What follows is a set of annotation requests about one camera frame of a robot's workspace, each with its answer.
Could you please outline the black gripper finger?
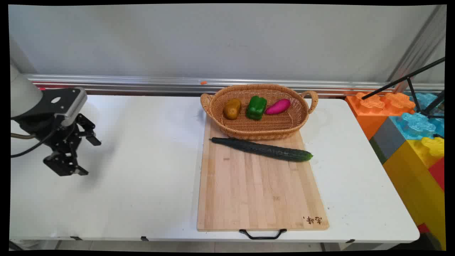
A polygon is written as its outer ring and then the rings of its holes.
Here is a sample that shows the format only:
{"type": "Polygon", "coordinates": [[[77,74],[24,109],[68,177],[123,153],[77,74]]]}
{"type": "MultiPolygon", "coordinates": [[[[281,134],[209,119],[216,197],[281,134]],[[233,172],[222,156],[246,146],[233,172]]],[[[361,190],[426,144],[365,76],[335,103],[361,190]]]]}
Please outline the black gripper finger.
{"type": "Polygon", "coordinates": [[[51,147],[52,153],[43,159],[43,163],[58,176],[88,175],[89,172],[77,161],[76,151],[80,142],[79,140],[67,140],[55,144],[51,147]]]}
{"type": "Polygon", "coordinates": [[[83,114],[78,114],[75,119],[76,126],[81,126],[82,131],[77,131],[75,136],[85,137],[93,146],[100,146],[101,141],[96,137],[95,127],[96,125],[86,118],[83,114]]]}

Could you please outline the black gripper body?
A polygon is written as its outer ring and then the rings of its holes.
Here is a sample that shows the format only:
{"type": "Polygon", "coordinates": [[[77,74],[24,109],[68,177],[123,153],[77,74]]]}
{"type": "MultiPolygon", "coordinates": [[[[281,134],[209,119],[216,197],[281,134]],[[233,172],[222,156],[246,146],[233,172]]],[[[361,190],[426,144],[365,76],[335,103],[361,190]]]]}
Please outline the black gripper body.
{"type": "Polygon", "coordinates": [[[68,126],[64,126],[63,116],[50,116],[44,119],[39,118],[21,118],[16,119],[20,128],[30,135],[33,135],[38,143],[31,148],[27,149],[21,154],[28,154],[37,149],[41,145],[52,147],[61,141],[79,140],[75,133],[79,130],[76,126],[75,120],[68,126]]]}

